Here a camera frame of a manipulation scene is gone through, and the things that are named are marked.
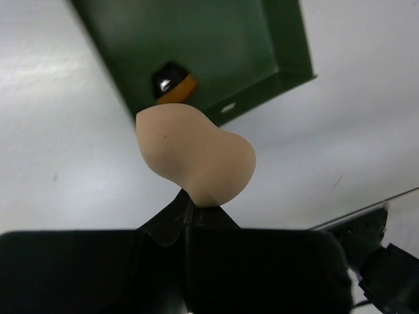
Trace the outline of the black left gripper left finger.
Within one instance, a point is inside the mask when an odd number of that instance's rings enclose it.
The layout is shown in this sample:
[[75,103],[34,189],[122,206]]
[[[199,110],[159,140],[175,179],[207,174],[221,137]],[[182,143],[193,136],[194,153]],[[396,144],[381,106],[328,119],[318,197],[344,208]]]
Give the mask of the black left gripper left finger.
[[133,230],[1,235],[2,313],[186,313],[170,249],[190,198],[180,191]]

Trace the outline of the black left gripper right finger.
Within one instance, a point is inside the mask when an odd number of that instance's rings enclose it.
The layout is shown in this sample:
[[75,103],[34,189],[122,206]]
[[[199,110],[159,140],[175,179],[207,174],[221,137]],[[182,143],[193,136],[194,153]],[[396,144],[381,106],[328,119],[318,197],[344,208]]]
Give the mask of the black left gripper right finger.
[[193,313],[349,313],[352,282],[329,232],[241,228],[219,207],[191,207],[185,301]]

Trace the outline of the teardrop beige makeup sponge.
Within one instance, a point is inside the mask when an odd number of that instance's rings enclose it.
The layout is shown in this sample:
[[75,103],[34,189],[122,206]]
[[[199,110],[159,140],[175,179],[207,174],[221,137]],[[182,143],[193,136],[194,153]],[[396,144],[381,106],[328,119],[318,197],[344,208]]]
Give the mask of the teardrop beige makeup sponge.
[[246,139],[217,127],[190,105],[169,103],[140,111],[136,134],[147,166],[181,187],[198,207],[233,200],[256,168],[256,153]]

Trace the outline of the pink handled makeup brush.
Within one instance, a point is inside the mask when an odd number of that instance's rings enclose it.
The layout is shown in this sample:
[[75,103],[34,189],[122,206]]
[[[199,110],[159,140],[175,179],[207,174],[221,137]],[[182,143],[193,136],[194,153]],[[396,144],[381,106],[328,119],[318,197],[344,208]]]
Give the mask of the pink handled makeup brush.
[[169,61],[151,75],[153,96],[158,104],[184,103],[198,86],[197,79],[182,65]]

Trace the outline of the green bottom drawer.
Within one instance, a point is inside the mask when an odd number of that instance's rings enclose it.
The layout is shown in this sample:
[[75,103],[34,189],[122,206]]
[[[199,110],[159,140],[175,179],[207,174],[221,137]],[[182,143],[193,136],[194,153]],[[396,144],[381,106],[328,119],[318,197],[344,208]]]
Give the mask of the green bottom drawer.
[[135,116],[169,61],[198,81],[187,104],[218,126],[315,78],[298,1],[72,1]]

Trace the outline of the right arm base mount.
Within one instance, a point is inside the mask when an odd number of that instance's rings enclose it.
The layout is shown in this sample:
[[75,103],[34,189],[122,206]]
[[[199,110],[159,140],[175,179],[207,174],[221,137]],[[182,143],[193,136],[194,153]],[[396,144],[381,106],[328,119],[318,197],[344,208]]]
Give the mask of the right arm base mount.
[[418,312],[418,189],[313,227],[342,246],[355,280],[353,313]]

